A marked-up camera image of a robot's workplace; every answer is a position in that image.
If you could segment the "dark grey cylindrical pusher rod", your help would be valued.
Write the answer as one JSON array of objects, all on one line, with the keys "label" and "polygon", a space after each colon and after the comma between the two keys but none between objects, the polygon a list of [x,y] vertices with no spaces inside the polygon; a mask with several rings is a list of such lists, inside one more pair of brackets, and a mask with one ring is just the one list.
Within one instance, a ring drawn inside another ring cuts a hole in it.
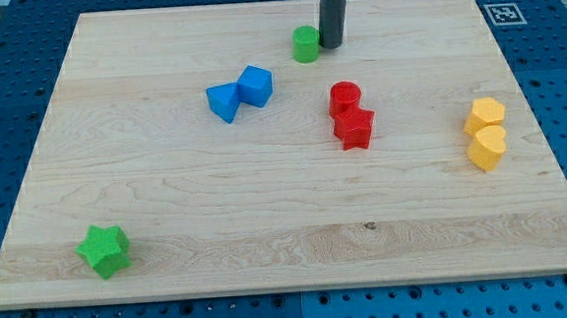
[{"label": "dark grey cylindrical pusher rod", "polygon": [[343,44],[347,0],[319,0],[319,37],[324,49]]}]

